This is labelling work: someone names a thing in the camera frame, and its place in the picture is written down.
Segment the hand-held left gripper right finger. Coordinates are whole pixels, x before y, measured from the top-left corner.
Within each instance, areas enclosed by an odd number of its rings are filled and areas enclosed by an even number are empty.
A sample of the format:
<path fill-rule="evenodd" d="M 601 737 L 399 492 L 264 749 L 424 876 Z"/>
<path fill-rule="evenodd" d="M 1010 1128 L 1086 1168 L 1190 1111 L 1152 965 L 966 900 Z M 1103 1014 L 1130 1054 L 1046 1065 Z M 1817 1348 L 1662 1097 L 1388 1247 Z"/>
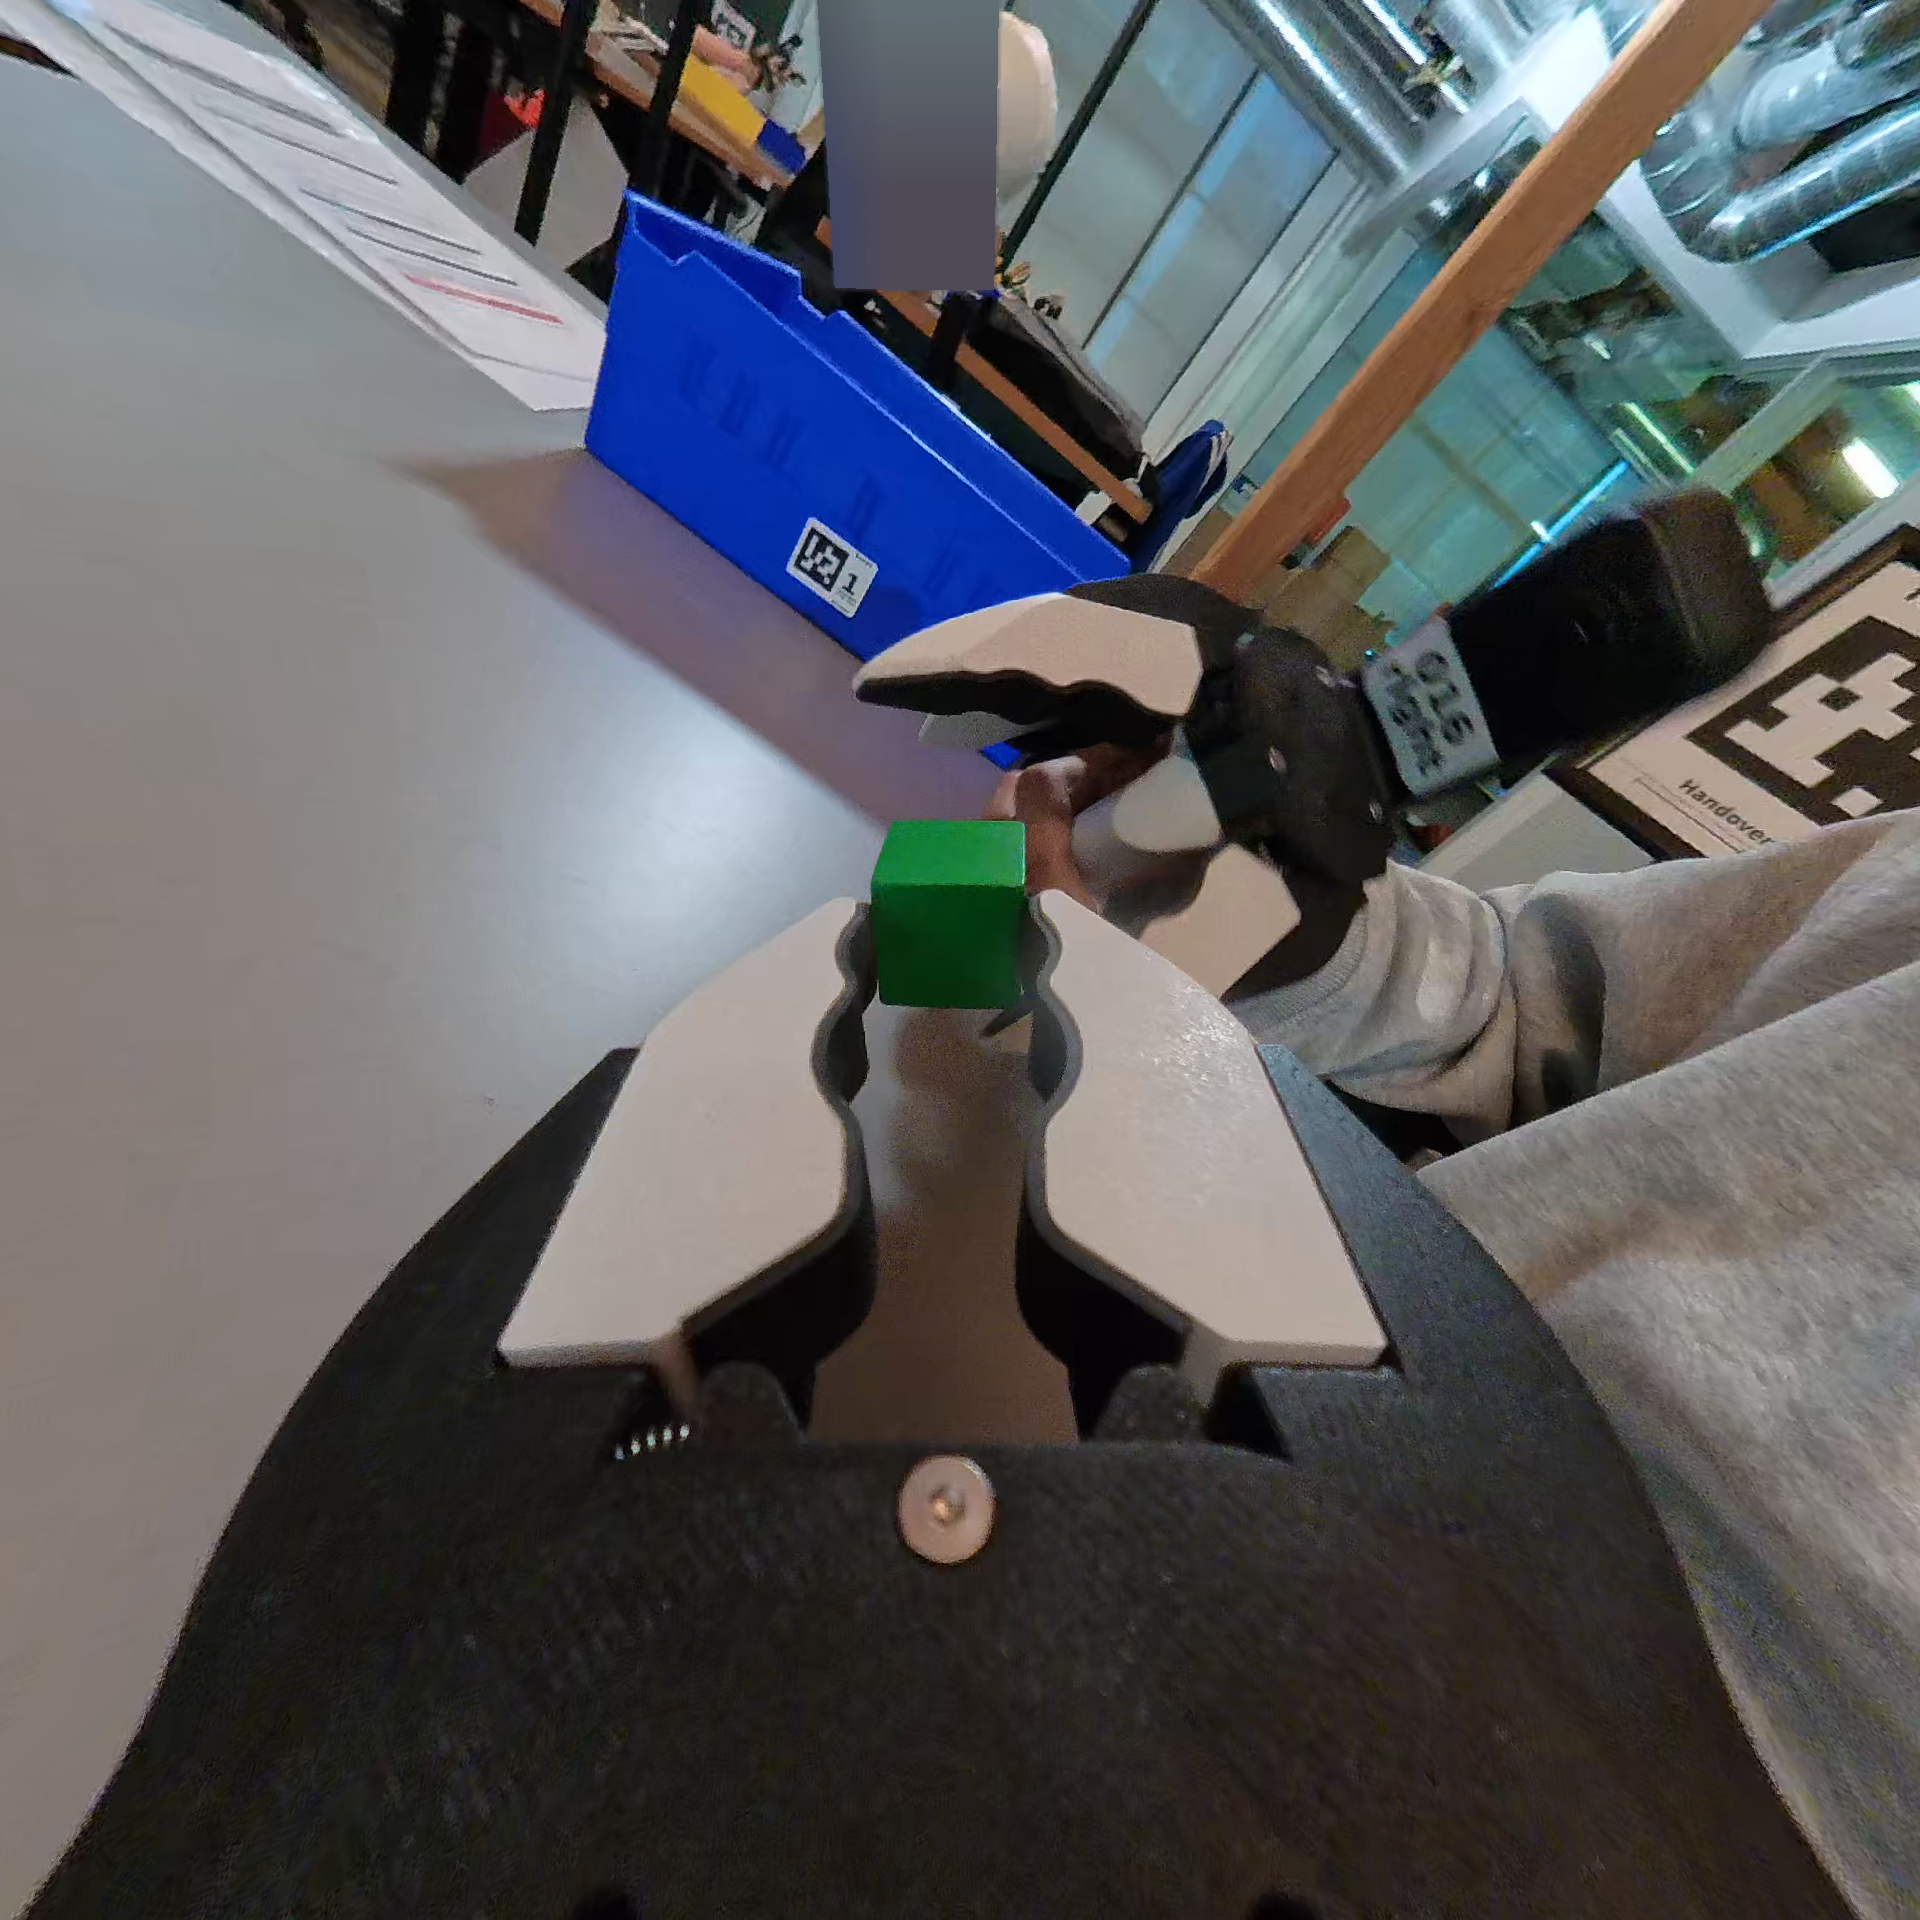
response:
<path fill-rule="evenodd" d="M 1388 1329 L 1252 1037 L 1066 893 L 1030 918 L 1023 1213 L 1079 1289 L 1053 1323 L 1177 1373 L 1375 1365 Z"/>

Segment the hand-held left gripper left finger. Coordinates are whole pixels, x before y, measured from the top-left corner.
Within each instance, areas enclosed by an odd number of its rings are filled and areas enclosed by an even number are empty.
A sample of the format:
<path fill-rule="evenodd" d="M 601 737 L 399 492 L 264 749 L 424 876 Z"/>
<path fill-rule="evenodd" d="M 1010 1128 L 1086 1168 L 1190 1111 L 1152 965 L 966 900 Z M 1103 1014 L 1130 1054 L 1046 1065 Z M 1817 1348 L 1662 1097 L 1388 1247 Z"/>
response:
<path fill-rule="evenodd" d="M 807 1401 L 872 1305 L 850 1102 L 869 1061 L 869 907 L 834 897 L 666 1012 L 632 1054 L 496 1353 L 649 1369 L 680 1412 L 751 1361 Z"/>

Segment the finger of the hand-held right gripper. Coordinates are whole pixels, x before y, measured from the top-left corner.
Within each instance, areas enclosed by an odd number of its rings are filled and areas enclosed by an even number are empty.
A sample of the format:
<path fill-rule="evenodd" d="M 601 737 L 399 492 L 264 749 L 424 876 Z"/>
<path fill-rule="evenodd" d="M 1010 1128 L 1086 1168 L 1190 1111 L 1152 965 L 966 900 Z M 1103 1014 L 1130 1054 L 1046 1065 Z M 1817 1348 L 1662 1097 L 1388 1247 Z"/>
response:
<path fill-rule="evenodd" d="M 1161 752 L 1185 710 L 1161 710 L 1120 692 L 985 692 L 962 694 L 956 712 L 920 725 L 927 744 L 981 752 L 998 760 L 1056 760 L 1088 749 Z"/>
<path fill-rule="evenodd" d="M 1256 613 L 1180 575 L 1120 575 L 956 615 L 866 660 L 863 704 L 922 716 L 1183 717 Z"/>

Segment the green wooden cube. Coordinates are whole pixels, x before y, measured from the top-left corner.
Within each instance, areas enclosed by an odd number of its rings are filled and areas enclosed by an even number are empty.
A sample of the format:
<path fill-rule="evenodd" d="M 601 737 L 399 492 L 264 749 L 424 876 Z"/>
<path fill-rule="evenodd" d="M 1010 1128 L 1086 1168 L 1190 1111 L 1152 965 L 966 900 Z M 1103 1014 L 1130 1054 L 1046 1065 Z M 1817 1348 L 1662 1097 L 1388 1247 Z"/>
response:
<path fill-rule="evenodd" d="M 870 876 L 874 997 L 998 1012 L 1023 991 L 1023 825 L 890 823 Z"/>

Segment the blue plastic bin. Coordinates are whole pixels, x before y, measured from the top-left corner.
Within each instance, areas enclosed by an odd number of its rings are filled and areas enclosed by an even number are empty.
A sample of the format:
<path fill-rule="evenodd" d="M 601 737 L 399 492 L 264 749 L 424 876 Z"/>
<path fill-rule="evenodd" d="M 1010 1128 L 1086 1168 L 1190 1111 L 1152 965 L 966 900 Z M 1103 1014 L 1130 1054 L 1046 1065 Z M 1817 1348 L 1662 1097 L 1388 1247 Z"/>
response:
<path fill-rule="evenodd" d="M 584 447 L 857 660 L 1128 569 L 798 271 L 638 191 Z"/>

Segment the person's right forearm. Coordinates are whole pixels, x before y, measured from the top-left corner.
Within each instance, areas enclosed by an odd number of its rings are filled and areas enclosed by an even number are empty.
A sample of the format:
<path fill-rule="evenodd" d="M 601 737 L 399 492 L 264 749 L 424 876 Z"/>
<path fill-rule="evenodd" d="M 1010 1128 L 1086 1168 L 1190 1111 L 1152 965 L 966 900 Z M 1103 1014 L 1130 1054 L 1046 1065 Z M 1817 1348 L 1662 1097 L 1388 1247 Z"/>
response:
<path fill-rule="evenodd" d="M 1872 1065 L 1916 1065 L 1916 809 L 1722 856 L 1476 893 L 1389 861 L 1327 958 L 1230 997 L 1264 1044 L 1465 1144 L 1742 1039 L 1813 1039 L 1888 995 Z"/>

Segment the person's right hand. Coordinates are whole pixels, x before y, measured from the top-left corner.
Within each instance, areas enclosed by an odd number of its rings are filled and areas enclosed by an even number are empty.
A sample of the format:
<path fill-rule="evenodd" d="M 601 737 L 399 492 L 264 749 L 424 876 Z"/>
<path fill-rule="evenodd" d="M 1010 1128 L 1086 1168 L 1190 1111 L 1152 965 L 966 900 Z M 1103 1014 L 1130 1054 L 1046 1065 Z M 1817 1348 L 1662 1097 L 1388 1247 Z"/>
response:
<path fill-rule="evenodd" d="M 1023 889 L 1030 895 L 1065 893 L 1100 911 L 1100 893 L 1088 886 L 1071 849 L 1074 823 L 1092 804 L 1149 773 L 1165 756 L 1167 743 L 1170 735 L 1135 747 L 1100 743 L 1001 774 L 982 817 L 1021 825 Z"/>

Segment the blue white jacket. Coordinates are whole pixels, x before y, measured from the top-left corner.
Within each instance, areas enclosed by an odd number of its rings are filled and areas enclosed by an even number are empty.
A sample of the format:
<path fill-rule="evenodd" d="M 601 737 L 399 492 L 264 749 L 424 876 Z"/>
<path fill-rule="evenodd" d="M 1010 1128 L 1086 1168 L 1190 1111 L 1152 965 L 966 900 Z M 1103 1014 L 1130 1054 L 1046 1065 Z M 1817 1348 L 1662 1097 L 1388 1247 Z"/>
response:
<path fill-rule="evenodd" d="M 1152 520 L 1170 535 L 1200 513 L 1222 488 L 1232 453 L 1232 432 L 1217 421 L 1202 421 L 1143 477 L 1143 492 L 1153 509 Z"/>

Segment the black framed marker sign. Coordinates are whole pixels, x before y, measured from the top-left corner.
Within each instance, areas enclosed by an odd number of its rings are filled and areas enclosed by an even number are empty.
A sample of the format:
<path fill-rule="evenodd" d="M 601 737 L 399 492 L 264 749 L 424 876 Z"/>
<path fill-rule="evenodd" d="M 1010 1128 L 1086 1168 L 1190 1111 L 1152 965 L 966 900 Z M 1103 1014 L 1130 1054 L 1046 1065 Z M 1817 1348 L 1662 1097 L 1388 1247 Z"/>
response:
<path fill-rule="evenodd" d="M 1916 809 L 1916 528 L 1796 593 L 1736 678 L 1550 779 L 1654 856 L 1728 856 Z"/>

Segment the white hard hat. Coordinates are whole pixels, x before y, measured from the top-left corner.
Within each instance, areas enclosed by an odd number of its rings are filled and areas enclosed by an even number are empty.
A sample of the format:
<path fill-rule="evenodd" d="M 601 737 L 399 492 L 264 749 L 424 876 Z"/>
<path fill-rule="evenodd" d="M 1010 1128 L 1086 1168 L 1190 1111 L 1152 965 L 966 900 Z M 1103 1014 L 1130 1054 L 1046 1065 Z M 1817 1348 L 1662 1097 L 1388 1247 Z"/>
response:
<path fill-rule="evenodd" d="M 998 14 L 996 204 L 1018 200 L 1058 140 L 1058 83 L 1048 40 L 1016 11 Z"/>

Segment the person's grey hoodie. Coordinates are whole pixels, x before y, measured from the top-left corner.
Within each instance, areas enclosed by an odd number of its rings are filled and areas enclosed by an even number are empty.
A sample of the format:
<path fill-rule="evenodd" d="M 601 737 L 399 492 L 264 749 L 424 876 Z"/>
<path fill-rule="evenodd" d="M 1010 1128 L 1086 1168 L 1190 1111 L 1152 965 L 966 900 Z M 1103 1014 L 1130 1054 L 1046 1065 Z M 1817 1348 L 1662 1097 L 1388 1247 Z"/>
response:
<path fill-rule="evenodd" d="M 1916 1021 L 1864 995 L 1433 1174 L 1631 1448 L 1748 1732 L 1916 1915 Z"/>

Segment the silver pipe bundle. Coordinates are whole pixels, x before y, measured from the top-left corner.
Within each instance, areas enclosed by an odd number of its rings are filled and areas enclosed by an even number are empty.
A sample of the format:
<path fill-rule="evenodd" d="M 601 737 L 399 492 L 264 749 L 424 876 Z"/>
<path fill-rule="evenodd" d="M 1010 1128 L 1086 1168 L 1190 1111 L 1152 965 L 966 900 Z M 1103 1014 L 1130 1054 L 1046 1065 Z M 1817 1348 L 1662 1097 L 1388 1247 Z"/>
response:
<path fill-rule="evenodd" d="M 1908 196 L 1918 179 L 1918 5 L 1780 1 L 1639 157 L 1671 235 L 1742 268 Z"/>

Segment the printed instruction sheet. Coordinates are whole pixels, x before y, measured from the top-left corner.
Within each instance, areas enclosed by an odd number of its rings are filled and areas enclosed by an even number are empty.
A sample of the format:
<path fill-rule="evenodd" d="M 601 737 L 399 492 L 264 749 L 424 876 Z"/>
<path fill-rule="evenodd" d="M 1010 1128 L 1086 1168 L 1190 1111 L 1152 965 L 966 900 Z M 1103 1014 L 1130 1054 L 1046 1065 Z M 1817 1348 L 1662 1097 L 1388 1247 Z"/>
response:
<path fill-rule="evenodd" d="M 598 307 L 228 5 L 4 1 L 28 40 L 540 414 L 582 414 Z"/>

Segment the wooden post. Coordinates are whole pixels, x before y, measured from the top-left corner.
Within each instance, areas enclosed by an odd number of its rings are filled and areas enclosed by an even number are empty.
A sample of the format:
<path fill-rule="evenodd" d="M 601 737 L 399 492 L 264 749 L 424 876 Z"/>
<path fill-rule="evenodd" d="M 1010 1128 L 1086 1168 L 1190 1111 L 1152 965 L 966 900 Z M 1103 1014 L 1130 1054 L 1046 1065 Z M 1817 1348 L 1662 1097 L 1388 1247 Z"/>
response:
<path fill-rule="evenodd" d="M 1353 477 L 1711 79 L 1761 11 L 1760 1 L 1665 1 L 1645 14 L 1500 204 L 1210 541 L 1190 573 L 1200 585 L 1247 603 L 1272 566 L 1330 528 Z"/>

